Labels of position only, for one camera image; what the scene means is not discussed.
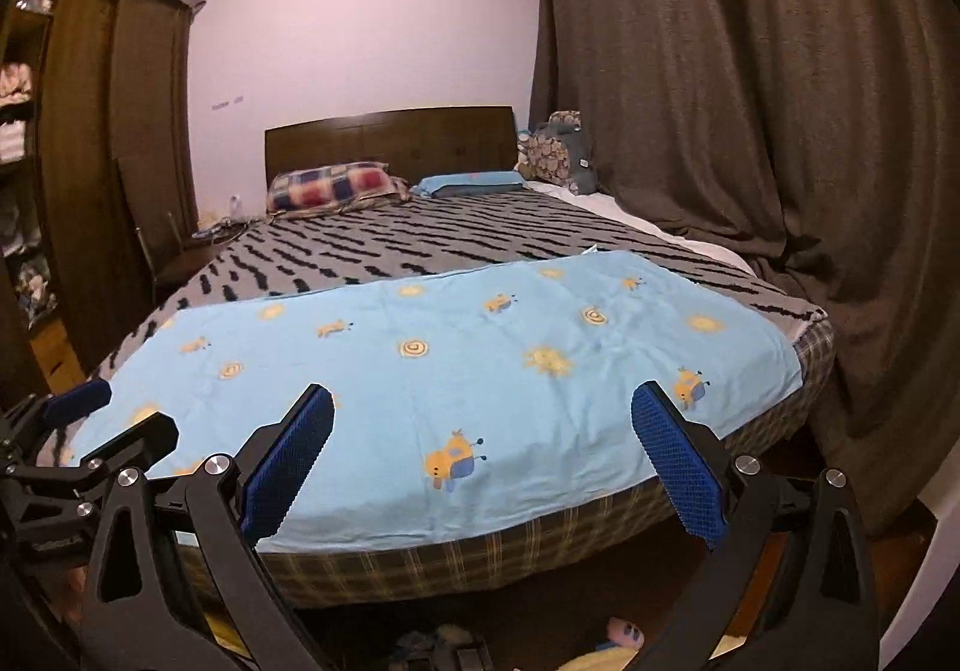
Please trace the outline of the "light blue cartoon sheet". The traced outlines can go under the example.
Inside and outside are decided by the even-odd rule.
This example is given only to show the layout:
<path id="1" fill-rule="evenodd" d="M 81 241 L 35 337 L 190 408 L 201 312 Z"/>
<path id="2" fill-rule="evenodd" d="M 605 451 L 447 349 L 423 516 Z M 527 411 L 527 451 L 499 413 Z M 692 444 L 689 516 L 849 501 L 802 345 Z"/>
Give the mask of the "light blue cartoon sheet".
<path id="1" fill-rule="evenodd" d="M 726 435 L 796 393 L 802 367 L 758 311 L 593 251 L 178 311 L 119 362 L 68 453 L 164 412 L 179 442 L 158 473 L 189 473 L 322 385 L 334 430 L 265 549 L 395 551 L 644 483 L 644 382 Z"/>

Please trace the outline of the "dark wooden headboard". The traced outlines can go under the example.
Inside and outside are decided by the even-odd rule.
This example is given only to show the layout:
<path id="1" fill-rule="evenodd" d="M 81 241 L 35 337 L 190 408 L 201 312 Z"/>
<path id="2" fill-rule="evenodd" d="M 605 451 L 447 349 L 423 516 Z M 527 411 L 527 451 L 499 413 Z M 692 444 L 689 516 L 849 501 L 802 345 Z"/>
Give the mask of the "dark wooden headboard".
<path id="1" fill-rule="evenodd" d="M 440 173 L 512 169 L 511 107 L 428 107 L 324 118 L 263 134 L 265 183 L 280 173 L 353 161 L 384 162 L 416 183 Z"/>

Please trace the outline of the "brown wooden wardrobe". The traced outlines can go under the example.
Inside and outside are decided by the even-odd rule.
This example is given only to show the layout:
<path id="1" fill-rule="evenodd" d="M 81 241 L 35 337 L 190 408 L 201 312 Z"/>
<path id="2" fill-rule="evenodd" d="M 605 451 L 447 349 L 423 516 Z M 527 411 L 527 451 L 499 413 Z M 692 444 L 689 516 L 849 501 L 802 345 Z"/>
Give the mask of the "brown wooden wardrobe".
<path id="1" fill-rule="evenodd" d="M 197 224 L 187 128 L 192 11 L 179 0 L 52 0 L 26 194 L 83 373 L 155 310 L 151 263 Z"/>

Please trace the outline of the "brown curtain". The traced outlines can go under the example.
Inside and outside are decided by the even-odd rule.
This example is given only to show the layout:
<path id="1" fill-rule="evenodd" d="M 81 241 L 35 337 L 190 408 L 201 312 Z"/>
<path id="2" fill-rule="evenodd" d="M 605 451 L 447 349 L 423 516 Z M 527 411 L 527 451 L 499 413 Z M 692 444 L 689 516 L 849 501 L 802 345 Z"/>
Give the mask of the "brown curtain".
<path id="1" fill-rule="evenodd" d="M 530 115 L 626 211 L 827 312 L 812 416 L 878 531 L 958 439 L 955 0 L 540 0 Z"/>

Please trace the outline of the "light blue pillow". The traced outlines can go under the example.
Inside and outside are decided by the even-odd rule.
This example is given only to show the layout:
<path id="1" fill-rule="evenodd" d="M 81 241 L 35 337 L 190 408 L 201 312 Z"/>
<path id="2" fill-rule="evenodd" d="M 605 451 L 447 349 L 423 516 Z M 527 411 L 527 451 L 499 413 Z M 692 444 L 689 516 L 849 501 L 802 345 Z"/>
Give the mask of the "light blue pillow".
<path id="1" fill-rule="evenodd" d="M 421 178 L 420 182 L 412 188 L 412 193 L 423 198 L 451 198 L 451 196 L 522 190 L 524 183 L 526 180 L 516 170 L 443 173 L 443 175 Z"/>

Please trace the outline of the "patterned plush cushion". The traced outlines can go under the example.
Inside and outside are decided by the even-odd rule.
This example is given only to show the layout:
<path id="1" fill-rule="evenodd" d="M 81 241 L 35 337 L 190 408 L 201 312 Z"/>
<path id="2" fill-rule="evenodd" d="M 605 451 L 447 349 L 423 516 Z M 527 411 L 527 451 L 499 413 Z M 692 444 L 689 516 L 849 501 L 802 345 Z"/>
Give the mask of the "patterned plush cushion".
<path id="1" fill-rule="evenodd" d="M 526 180 L 550 183 L 573 194 L 596 193 L 592 141 L 581 114 L 558 110 L 535 130 L 519 134 L 516 170 Z"/>

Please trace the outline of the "dark bedside table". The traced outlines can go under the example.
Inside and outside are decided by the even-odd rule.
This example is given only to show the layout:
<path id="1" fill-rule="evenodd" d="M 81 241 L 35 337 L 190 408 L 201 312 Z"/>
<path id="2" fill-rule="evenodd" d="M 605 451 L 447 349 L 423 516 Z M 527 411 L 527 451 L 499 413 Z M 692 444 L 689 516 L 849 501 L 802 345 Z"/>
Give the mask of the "dark bedside table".
<path id="1" fill-rule="evenodd" d="M 218 253 L 238 239 L 247 229 L 241 222 L 215 224 L 210 229 L 199 230 L 189 239 L 176 239 L 176 251 L 171 258 L 163 260 L 153 271 L 153 295 L 156 304 L 169 299 L 176 290 L 189 283 L 197 272 L 210 265 Z"/>

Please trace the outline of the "checkered colourful pillow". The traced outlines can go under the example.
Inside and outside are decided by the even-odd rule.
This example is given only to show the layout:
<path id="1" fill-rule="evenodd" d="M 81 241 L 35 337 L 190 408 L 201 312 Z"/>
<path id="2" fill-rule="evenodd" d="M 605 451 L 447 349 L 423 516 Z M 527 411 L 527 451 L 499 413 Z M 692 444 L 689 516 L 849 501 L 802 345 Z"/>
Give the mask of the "checkered colourful pillow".
<path id="1" fill-rule="evenodd" d="M 270 216 L 309 216 L 410 200 L 409 187 L 384 162 L 355 161 L 280 173 L 267 190 Z"/>

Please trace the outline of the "grey black striped blanket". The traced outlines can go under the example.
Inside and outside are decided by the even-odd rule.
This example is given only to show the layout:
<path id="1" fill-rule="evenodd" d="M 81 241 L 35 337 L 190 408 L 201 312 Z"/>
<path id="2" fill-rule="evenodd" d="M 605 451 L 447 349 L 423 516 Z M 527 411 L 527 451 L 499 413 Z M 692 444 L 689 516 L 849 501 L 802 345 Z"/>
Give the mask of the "grey black striped blanket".
<path id="1" fill-rule="evenodd" d="M 107 378 L 179 310 L 302 294 L 352 284 L 630 250 L 693 283 L 753 308 L 786 334 L 807 378 L 822 382 L 835 360 L 827 313 L 761 281 L 730 251 L 640 229 L 535 190 L 413 198 L 361 211 L 270 219 L 249 227 L 127 334 L 94 367 Z"/>

